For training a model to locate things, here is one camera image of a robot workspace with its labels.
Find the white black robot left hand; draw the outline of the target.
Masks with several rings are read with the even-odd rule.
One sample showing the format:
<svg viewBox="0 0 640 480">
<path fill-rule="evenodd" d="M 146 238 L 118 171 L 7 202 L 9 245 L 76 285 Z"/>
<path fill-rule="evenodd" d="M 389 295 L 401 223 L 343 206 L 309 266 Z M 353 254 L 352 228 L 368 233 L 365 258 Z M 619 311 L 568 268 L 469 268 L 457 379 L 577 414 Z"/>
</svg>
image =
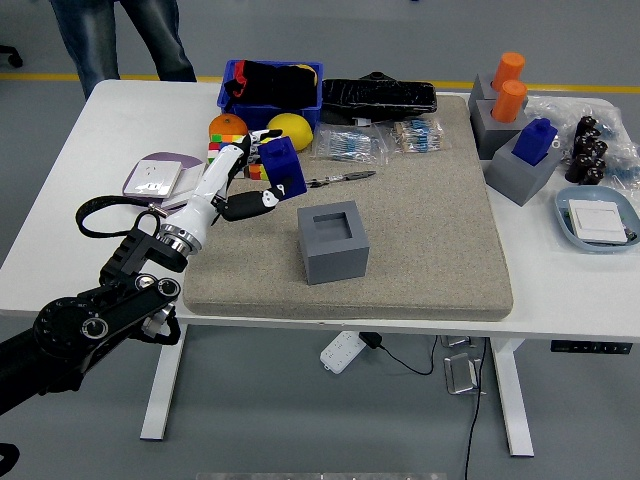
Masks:
<svg viewBox="0 0 640 480">
<path fill-rule="evenodd" d="M 281 135 L 279 129 L 259 130 L 224 146 L 204 172 L 186 206 L 169 215 L 161 225 L 159 239 L 185 257 L 198 253 L 218 214 L 215 202 L 227 199 L 228 186 L 247 165 L 253 146 L 266 138 Z"/>
</svg>

